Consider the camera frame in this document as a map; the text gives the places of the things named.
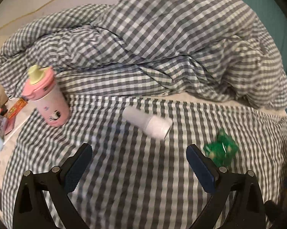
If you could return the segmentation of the pink sippy cup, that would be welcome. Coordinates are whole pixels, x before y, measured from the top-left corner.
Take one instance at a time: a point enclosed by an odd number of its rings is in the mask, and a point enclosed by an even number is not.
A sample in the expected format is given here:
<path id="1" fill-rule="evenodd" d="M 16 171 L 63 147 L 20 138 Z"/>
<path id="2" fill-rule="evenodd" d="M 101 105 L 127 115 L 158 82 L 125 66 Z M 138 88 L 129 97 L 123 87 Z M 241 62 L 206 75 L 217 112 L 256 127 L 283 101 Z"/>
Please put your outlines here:
<path id="1" fill-rule="evenodd" d="M 22 96 L 38 110 L 46 123 L 59 127 L 69 118 L 69 106 L 61 92 L 52 67 L 33 65 L 28 69 L 28 79 Z"/>

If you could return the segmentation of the white plastic bottle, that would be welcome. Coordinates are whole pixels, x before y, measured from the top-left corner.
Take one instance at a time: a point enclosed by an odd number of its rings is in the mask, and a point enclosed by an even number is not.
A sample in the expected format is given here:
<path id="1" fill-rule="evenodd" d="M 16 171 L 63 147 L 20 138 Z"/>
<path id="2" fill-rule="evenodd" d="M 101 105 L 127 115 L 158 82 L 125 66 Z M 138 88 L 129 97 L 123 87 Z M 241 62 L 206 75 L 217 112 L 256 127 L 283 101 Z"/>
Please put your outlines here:
<path id="1" fill-rule="evenodd" d="M 164 140 L 173 125 L 170 118 L 148 114 L 132 106 L 123 110 L 122 117 L 142 130 L 145 135 L 158 140 Z"/>

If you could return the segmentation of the grey checked duvet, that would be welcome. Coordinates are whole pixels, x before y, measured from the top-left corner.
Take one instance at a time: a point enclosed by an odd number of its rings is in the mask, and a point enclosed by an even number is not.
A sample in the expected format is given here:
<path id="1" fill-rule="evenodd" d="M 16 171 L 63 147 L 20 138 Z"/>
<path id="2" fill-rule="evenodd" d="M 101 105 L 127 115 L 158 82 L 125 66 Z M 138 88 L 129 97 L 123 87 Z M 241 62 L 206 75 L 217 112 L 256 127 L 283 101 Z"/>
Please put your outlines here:
<path id="1" fill-rule="evenodd" d="M 0 49 L 0 84 L 8 97 L 21 95 L 35 64 L 51 66 L 69 95 L 187 92 L 287 108 L 281 54 L 242 0 L 119 0 L 46 15 Z"/>

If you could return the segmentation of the grey checked bed sheet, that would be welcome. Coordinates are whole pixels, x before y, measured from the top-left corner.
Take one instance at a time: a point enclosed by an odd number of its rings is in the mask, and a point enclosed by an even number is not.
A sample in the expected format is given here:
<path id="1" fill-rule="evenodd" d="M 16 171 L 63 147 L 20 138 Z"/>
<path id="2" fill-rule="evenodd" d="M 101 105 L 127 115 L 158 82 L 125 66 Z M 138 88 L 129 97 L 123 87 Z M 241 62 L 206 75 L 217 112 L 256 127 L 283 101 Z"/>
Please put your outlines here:
<path id="1" fill-rule="evenodd" d="M 55 128 L 33 111 L 17 139 L 2 186 L 4 222 L 13 209 L 26 170 L 49 171 L 83 143 L 93 158 L 70 199 L 90 228 L 188 228 L 208 195 L 186 160 L 186 148 L 202 148 L 224 129 L 239 149 L 229 170 L 253 170 L 264 200 L 278 201 L 287 175 L 287 116 L 245 106 L 221 106 L 152 98 L 70 95 L 71 115 Z M 164 140 L 151 138 L 127 122 L 132 106 L 170 118 Z"/>

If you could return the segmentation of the red snack packet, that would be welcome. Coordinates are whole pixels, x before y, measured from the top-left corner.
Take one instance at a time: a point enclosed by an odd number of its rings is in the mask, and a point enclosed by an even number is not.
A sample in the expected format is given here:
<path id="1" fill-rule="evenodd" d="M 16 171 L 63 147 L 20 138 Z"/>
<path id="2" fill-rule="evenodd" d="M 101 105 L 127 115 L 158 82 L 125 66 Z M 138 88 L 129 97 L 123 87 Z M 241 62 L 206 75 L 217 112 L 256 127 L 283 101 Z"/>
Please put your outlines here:
<path id="1" fill-rule="evenodd" d="M 17 116 L 17 114 L 28 104 L 24 98 L 19 98 L 17 102 L 8 110 L 5 114 L 5 118 L 8 120 Z"/>

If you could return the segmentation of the small green packet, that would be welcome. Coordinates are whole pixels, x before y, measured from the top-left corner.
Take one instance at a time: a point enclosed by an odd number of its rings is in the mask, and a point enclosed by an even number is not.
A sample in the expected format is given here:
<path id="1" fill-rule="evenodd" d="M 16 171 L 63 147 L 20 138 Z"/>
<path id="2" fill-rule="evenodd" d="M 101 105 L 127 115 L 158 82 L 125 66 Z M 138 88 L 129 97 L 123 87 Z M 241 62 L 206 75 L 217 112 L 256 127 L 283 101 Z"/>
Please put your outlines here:
<path id="1" fill-rule="evenodd" d="M 233 138 L 228 135 L 224 129 L 220 129 L 216 135 L 216 139 L 204 145 L 205 156 L 210 158 L 217 167 L 228 168 L 232 159 L 238 152 L 238 145 Z"/>

